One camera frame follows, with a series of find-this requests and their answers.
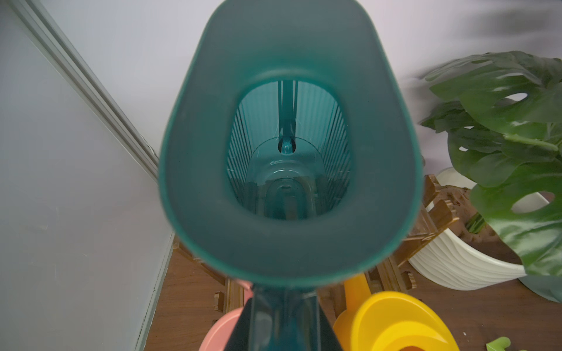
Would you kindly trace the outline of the dark green watering can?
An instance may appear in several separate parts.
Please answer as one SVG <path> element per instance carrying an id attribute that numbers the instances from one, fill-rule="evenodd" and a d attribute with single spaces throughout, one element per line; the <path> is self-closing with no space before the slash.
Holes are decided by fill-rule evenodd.
<path id="1" fill-rule="evenodd" d="M 224 1 L 162 142 L 182 243 L 250 282 L 227 350 L 339 350 L 317 289 L 392 254 L 421 207 L 416 133 L 357 1 Z"/>

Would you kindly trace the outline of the wooden two-tier shelf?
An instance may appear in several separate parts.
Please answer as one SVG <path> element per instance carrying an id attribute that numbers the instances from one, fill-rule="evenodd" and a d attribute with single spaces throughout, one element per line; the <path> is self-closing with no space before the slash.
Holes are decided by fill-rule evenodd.
<path id="1" fill-rule="evenodd" d="M 450 200 L 439 200 L 433 207 L 430 207 L 440 194 L 441 189 L 442 186 L 435 175 L 430 174 L 424 177 L 422 208 L 412 231 L 392 255 L 365 274 L 372 293 L 382 291 L 408 293 L 417 286 L 413 274 L 401 271 L 400 267 L 459 220 L 458 213 Z M 172 249 L 196 264 L 211 278 L 225 287 L 223 292 L 215 294 L 215 309 L 217 311 L 227 313 L 241 308 L 252 296 L 250 284 L 228 279 L 225 275 L 195 257 L 177 238 L 174 240 Z"/>

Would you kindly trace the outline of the yellow watering can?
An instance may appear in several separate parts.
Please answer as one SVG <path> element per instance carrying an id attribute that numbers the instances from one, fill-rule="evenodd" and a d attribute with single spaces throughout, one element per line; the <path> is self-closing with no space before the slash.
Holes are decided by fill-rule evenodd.
<path id="1" fill-rule="evenodd" d="M 426 304 L 402 292 L 370 292 L 359 274 L 343 283 L 346 309 L 333 325 L 344 350 L 458 350 L 451 331 Z"/>

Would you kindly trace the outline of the pink watering can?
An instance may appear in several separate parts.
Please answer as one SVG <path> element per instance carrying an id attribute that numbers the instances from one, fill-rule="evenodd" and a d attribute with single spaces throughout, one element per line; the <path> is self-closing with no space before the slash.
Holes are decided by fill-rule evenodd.
<path id="1" fill-rule="evenodd" d="M 253 297 L 252 284 L 228 279 L 226 291 L 215 294 L 215 309 L 223 313 L 206 334 L 199 351 L 224 350 L 246 303 Z"/>

